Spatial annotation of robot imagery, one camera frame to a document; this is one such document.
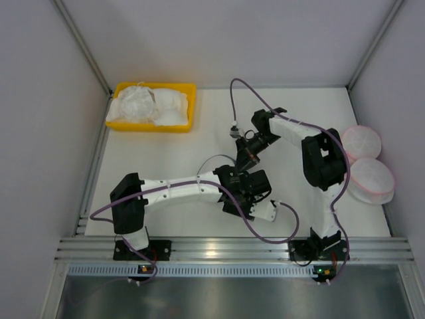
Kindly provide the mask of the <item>clear mesh laundry bag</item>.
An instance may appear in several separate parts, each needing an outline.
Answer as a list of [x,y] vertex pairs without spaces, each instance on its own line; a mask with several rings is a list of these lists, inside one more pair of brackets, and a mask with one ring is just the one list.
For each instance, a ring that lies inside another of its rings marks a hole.
[[204,170],[214,168],[223,163],[235,164],[236,160],[232,156],[229,156],[226,154],[216,154],[216,155],[210,156],[201,164],[196,174],[199,175],[200,173],[204,172]]

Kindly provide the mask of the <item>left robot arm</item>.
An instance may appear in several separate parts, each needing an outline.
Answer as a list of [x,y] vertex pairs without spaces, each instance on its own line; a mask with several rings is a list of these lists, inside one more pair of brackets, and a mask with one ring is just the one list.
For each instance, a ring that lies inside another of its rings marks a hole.
[[136,250],[149,246],[144,225],[146,213],[170,205],[205,201],[222,203],[222,211],[231,215],[243,212],[249,221],[274,221],[276,206],[266,198],[272,187],[264,170],[249,173],[231,165],[213,171],[171,180],[140,179],[138,173],[127,174],[110,193],[114,232]]

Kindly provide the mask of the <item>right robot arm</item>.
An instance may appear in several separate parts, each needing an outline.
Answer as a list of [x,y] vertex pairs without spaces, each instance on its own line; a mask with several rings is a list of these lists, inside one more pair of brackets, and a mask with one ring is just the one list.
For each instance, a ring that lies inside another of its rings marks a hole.
[[236,142],[236,167],[242,171],[260,162],[258,154],[280,138],[301,151],[303,175],[313,188],[311,233],[322,240],[334,239],[341,232],[335,221],[335,203],[344,189],[347,161],[337,130],[325,130],[285,115],[283,108],[256,111],[251,119],[257,129],[245,137],[232,122],[230,136]]

